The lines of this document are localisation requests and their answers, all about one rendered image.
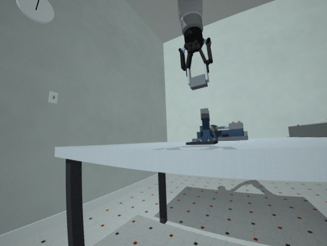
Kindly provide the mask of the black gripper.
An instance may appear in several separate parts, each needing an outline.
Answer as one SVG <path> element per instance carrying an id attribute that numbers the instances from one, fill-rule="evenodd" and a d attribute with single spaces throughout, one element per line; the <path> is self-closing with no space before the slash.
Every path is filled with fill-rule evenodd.
<path id="1" fill-rule="evenodd" d="M 204 62 L 205 79 L 207 82 L 209 82 L 209 77 L 208 77 L 209 67 L 208 67 L 208 65 L 210 63 L 213 63 L 211 47 L 210 47 L 211 39 L 210 38 L 204 39 L 202 36 L 202 30 L 197 26 L 192 26 L 184 32 L 184 41 L 185 41 L 184 47 L 182 49 L 179 48 L 178 50 L 180 52 L 181 68 L 183 71 L 186 71 L 187 83 L 190 86 L 189 78 L 191 78 L 191 71 L 190 71 L 191 61 L 192 61 L 193 53 L 195 53 L 195 52 L 199 52 L 202 57 L 202 60 Z M 202 46 L 204 43 L 207 46 L 208 60 L 206 60 L 206 58 L 202 52 Z M 184 53 L 185 53 L 186 49 L 187 49 L 187 60 L 185 62 Z"/>

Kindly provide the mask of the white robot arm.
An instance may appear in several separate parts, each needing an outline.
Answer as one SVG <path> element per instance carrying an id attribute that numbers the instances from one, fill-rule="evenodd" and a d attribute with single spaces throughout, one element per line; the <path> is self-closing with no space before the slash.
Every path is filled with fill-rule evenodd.
<path id="1" fill-rule="evenodd" d="M 183 35 L 192 26 L 199 27 L 203 32 L 202 12 L 202 0 L 178 0 L 178 15 Z"/>

